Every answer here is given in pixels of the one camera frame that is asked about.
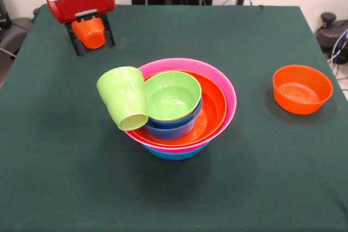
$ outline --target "plastic cup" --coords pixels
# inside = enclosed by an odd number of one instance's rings
[[[105,44],[104,25],[100,18],[72,22],[72,28],[81,42],[89,49],[98,49]]]
[[[119,129],[134,130],[146,124],[147,100],[139,69],[129,66],[112,69],[99,78],[97,89]]]

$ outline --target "bowl rim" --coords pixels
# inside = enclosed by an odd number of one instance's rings
[[[148,112],[148,116],[151,119],[156,120],[156,121],[160,121],[160,122],[174,122],[174,121],[182,120],[183,118],[189,116],[190,114],[192,114],[196,110],[196,108],[197,108],[197,106],[200,103],[200,100],[202,98],[202,87],[201,87],[200,83],[197,81],[197,79],[194,78],[193,76],[191,76],[190,74],[184,73],[181,71],[168,70],[168,71],[162,71],[162,72],[156,73],[147,79],[147,81],[145,82],[145,86],[146,86],[146,83],[148,84],[148,81],[150,81],[150,80],[155,81],[157,77],[160,77],[164,74],[169,74],[169,73],[185,75],[186,77],[190,78],[192,80],[192,82],[195,83],[195,85],[199,91],[199,96],[195,97],[194,104],[189,110],[187,110],[184,114],[181,114],[180,116],[176,116],[175,118],[161,119],[161,118],[150,116],[150,112]]]
[[[316,73],[318,73],[319,75],[321,75],[321,76],[323,77],[323,79],[329,83],[329,86],[330,86],[330,94],[328,95],[328,97],[325,98],[324,100],[319,101],[319,102],[315,102],[315,103],[306,103],[306,102],[299,102],[299,101],[293,100],[293,99],[291,99],[291,98],[285,96],[284,94],[282,94],[282,93],[279,91],[279,88],[277,87],[277,85],[276,85],[276,83],[275,83],[275,78],[276,78],[277,74],[279,74],[279,73],[282,72],[283,70],[286,70],[286,69],[291,68],[291,67],[295,67],[295,68],[296,68],[296,67],[297,67],[297,68],[302,67],[302,68],[310,69],[311,71],[316,72]],[[320,104],[324,104],[324,103],[326,103],[326,102],[331,98],[331,96],[332,96],[332,94],[333,94],[333,86],[332,86],[332,83],[331,83],[330,79],[329,79],[325,74],[323,74],[322,72],[320,72],[319,70],[317,70],[317,69],[315,69],[315,68],[312,68],[312,67],[310,67],[310,66],[307,66],[307,65],[286,65],[286,66],[283,66],[283,67],[279,68],[279,69],[274,73],[274,75],[273,75],[273,87],[274,87],[274,89],[275,89],[282,97],[284,97],[284,98],[286,98],[286,99],[289,99],[290,101],[296,102],[297,104],[301,104],[301,105],[320,105]]]

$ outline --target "table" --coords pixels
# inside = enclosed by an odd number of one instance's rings
[[[298,7],[123,6],[117,46],[77,57],[43,6],[0,90],[3,231],[347,231],[348,104]],[[98,96],[114,67],[189,57],[232,81],[237,113],[199,155],[170,162],[131,140]],[[282,110],[272,76],[319,69],[334,95]]]

